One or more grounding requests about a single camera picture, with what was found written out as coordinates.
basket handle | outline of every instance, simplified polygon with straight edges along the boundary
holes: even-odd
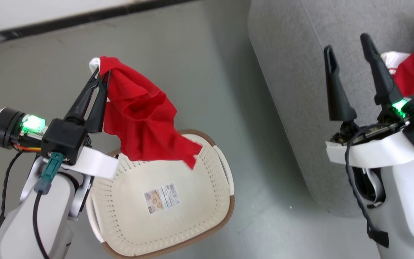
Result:
[[[226,178],[228,179],[228,184],[230,186],[230,194],[231,196],[234,195],[234,181],[233,181],[233,174],[231,173],[230,165],[228,164],[228,161],[226,160],[225,155],[221,151],[221,149],[218,146],[213,146],[215,151],[217,151],[218,157],[220,158],[221,163],[223,164],[223,167],[226,171]]]
[[[87,210],[87,217],[89,218],[89,223],[92,228],[92,232],[94,233],[98,241],[100,241],[100,243],[105,242],[105,240],[102,237],[102,234],[100,234],[100,228],[98,226],[97,218],[95,217],[95,207],[93,205],[93,200],[92,200],[91,195],[89,195],[89,197],[86,200],[86,210]]]

cable connector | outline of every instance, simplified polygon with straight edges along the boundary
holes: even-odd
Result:
[[[59,172],[63,160],[63,154],[58,152],[52,153],[51,157],[49,158],[49,162],[47,163],[46,167],[44,168],[41,174],[41,178],[39,178],[38,182],[36,182],[36,184],[34,185],[35,192],[41,192],[43,195],[49,193],[49,190],[52,186],[52,181],[54,180],[56,174]]]

laundry basket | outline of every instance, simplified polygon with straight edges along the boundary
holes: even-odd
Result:
[[[115,258],[175,251],[215,233],[231,218],[234,184],[225,156],[206,134],[180,133],[203,146],[193,170],[183,161],[132,162],[120,154],[113,180],[95,178],[87,215],[95,236]]]

black cable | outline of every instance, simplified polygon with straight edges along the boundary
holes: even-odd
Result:
[[[33,230],[34,230],[34,237],[36,238],[36,242],[38,243],[39,250],[41,250],[42,257],[44,259],[49,259],[49,255],[47,254],[46,250],[41,241],[41,237],[39,236],[39,229],[38,229],[38,207],[39,201],[41,200],[42,192],[38,192],[36,195],[36,199],[34,201],[33,207]]]
[[[370,216],[368,216],[368,214],[367,214],[367,210],[366,210],[365,206],[363,205],[363,202],[360,198],[360,195],[355,189],[354,180],[352,179],[351,172],[350,172],[351,167],[349,165],[349,151],[350,151],[351,146],[354,144],[354,141],[358,137],[360,137],[361,135],[366,134],[372,128],[389,127],[389,126],[390,125],[386,124],[386,123],[377,123],[377,124],[372,124],[372,125],[365,126],[365,127],[361,128],[357,133],[355,133],[355,135],[347,142],[347,145],[346,145],[345,161],[346,161],[346,174],[348,175],[349,185],[352,188],[352,193],[354,194],[354,197],[357,200],[357,204],[358,204],[359,208],[362,211],[363,217],[367,220],[367,233],[370,236],[370,238],[372,238],[374,240],[376,239],[376,237],[373,237],[373,235],[375,235],[376,232],[379,232],[380,235],[381,235],[381,233],[385,233],[385,232],[378,231],[373,226],[372,220],[370,219]]]
[[[4,222],[4,219],[5,219],[5,216],[4,216],[4,214],[5,214],[5,197],[6,197],[6,192],[7,192],[7,182],[9,180],[10,169],[12,169],[12,166],[14,165],[15,161],[23,153],[24,153],[24,151],[19,151],[15,155],[15,157],[10,161],[9,166],[6,169],[6,174],[5,174],[4,183],[3,183],[2,202],[1,202],[0,228],[1,228],[1,225],[3,224],[3,222]]]

product label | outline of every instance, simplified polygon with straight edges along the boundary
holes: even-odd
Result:
[[[144,196],[150,214],[172,208],[181,203],[174,183],[149,191]]]

